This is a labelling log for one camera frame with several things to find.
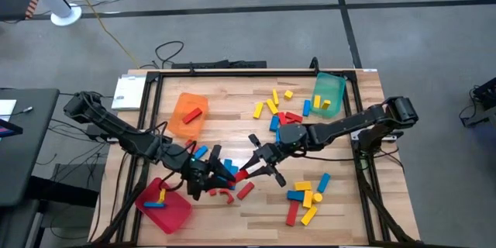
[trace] black metal frame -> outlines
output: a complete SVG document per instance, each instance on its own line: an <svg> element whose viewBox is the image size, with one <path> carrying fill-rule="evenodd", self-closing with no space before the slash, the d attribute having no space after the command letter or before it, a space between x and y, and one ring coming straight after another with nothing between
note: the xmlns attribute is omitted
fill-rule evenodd
<svg viewBox="0 0 496 248"><path fill-rule="evenodd" d="M147 104L150 98L150 90L152 87L152 83L154 81L157 82L157 87L156 87L156 92L155 92L155 97L153 101L153 107L152 107L152 115L151 115L151 120L150 120L150 127L154 127L157 124L157 112L158 108L160 107L160 96L162 89L164 87L164 79L165 78L179 78L179 77L312 77L315 76L319 70L319 64L316 59L312 60L312 63L310 65L310 68L314 68L313 71L306 70L306 71L276 71L276 70L255 70L255 71L215 71L215 70L193 70L190 69L189 71L166 71L166 72L160 72L160 71L149 71L146 76L146 84L145 88L143 89L143 100L141 103L141 110L139 114L139 121L138 121L138 126L139 128L143 128L144 120L145 120L145 114L147 111ZM350 81L352 90L353 90L353 96L355 99L355 105L356 105L356 110L358 112L363 111L363 106L362 106L362 101L360 97L360 90L358 88L358 82L357 82L357 74L355 71L322 71L327 74L334 74L336 76L340 76L342 78L345 78L346 80ZM350 116L351 113L351 104L350 104L350 97L348 95L347 90L345 90L345 94L343 95L343 106L345 110L346 116ZM352 151L353 151L353 156L357 158L360 155L360 151L352 144ZM137 167L138 159L133 158L132 162L129 166L129 173L128 173L128 181L126 183L126 189L124 192L124 200L129 197L133 186L130 181L134 181L134 177L136 175L136 167ZM380 201L382 204L382 197L381 197L381 190L379 187L378 183L378 178L377 178L377 170L374 164L374 160L369 160L368 164L370 167L368 168L369 170L369 176L370 176L370 182L371 182L371 187L374 192L375 197ZM144 163L142 167L142 172L145 172L145 175L141 175L141 177L144 177L147 179L148 177L148 171L149 171L149 164ZM374 235L374 224L372 222L372 216L370 213L370 206L368 203L368 197L365 191L362 188L359 188L360 191L360 200L362 204L362 209L363 209L363 217L365 221L365 227L367 231L367 238L369 241L369 244L373 244L374 242L377 242L375 239ZM136 213L134 216L133 220L133 230L131 234L131 243L137 243L138 240L138 234L140 231L140 223L141 223L141 218L142 214L141 212L136 209ZM391 238L389 236L389 230L388 226L386 225L385 221L381 216L379 215L379 222L381 226L381 232L382 232L382 239L383 241L390 241ZM123 235L124 235L124 228L126 226L126 219L124 219L117 231L117 239L116 242L122 242L123 241Z"/></svg>

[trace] yellow block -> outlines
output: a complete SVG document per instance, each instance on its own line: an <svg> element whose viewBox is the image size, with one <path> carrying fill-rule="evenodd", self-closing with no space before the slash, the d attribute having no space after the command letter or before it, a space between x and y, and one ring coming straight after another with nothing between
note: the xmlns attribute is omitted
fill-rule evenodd
<svg viewBox="0 0 496 248"><path fill-rule="evenodd" d="M310 181L295 182L294 183L294 189L296 191L311 190L312 189L312 183L310 183Z"/></svg>
<svg viewBox="0 0 496 248"><path fill-rule="evenodd" d="M277 91L275 89L272 89L272 95L274 96L274 104L279 106L279 98L277 97Z"/></svg>
<svg viewBox="0 0 496 248"><path fill-rule="evenodd" d="M305 191L305 197L303 198L303 207L311 208L312 207L312 191Z"/></svg>
<svg viewBox="0 0 496 248"><path fill-rule="evenodd" d="M320 193L315 193L315 194L313 195L313 197L312 197L312 200L313 200L314 202L321 202L321 201L322 201L322 199L323 199L323 197L322 197L322 194L320 194Z"/></svg>
<svg viewBox="0 0 496 248"><path fill-rule="evenodd" d="M255 112L253 113L253 117L256 119L260 118L260 113L262 113L263 108L264 108L264 104L262 102L257 103L257 106L255 107Z"/></svg>
<svg viewBox="0 0 496 248"><path fill-rule="evenodd" d="M317 213L317 208L315 206L312 206L305 213L305 215L303 216L303 218L301 218L301 222L303 223L303 225L308 226L308 224L310 223L310 220L312 220L313 216L315 216L315 213Z"/></svg>
<svg viewBox="0 0 496 248"><path fill-rule="evenodd" d="M293 97L293 92L286 90L286 93L284 93L284 98L289 100L291 97Z"/></svg>
<svg viewBox="0 0 496 248"><path fill-rule="evenodd" d="M324 103L322 104L321 109L328 109L330 105L331 105L331 101L325 100Z"/></svg>
<svg viewBox="0 0 496 248"><path fill-rule="evenodd" d="M274 102L272 102L271 99L267 99L267 105L269 106L269 109L272 112L272 114L276 114L279 112L276 108L276 105L274 105Z"/></svg>
<svg viewBox="0 0 496 248"><path fill-rule="evenodd" d="M160 197L158 198L157 203L164 203L165 201L165 189L160 190Z"/></svg>
<svg viewBox="0 0 496 248"><path fill-rule="evenodd" d="M316 109L320 108L320 95L316 95L313 100L313 107Z"/></svg>

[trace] red plastic container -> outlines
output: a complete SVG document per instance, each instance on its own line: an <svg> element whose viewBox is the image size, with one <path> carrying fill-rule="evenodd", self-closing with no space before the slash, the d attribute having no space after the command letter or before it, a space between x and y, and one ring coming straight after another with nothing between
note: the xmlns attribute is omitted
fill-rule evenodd
<svg viewBox="0 0 496 248"><path fill-rule="evenodd" d="M153 179L152 183L146 187L145 191L139 195L134 204L148 218L150 218L164 233L171 234L186 221L192 211L191 204L181 197L177 192L167 192L165 194L165 208L145 208L145 202L156 202L159 198L160 190L158 185L160 178ZM164 182L163 188L169 186Z"/></svg>

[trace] white pole base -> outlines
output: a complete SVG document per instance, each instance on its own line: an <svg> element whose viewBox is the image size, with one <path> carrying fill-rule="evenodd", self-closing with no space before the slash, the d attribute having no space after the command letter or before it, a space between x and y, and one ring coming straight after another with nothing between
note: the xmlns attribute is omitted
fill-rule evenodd
<svg viewBox="0 0 496 248"><path fill-rule="evenodd" d="M69 16L61 18L58 15L52 13L50 19L52 20L52 23L55 24L56 26L69 26L72 23L77 22L77 20L81 18L82 13L83 12L81 10L81 7L78 7L76 5L71 5L71 13Z"/></svg>

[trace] black desk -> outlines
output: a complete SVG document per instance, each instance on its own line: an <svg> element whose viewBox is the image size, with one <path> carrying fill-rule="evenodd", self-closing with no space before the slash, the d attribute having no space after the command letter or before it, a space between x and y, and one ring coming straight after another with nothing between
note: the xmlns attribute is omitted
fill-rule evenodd
<svg viewBox="0 0 496 248"><path fill-rule="evenodd" d="M57 89L0 90L0 100L17 100L10 117L22 135L0 140L0 246L24 247L40 202L64 202L95 207L98 192L34 177L38 153L52 118Z"/></svg>

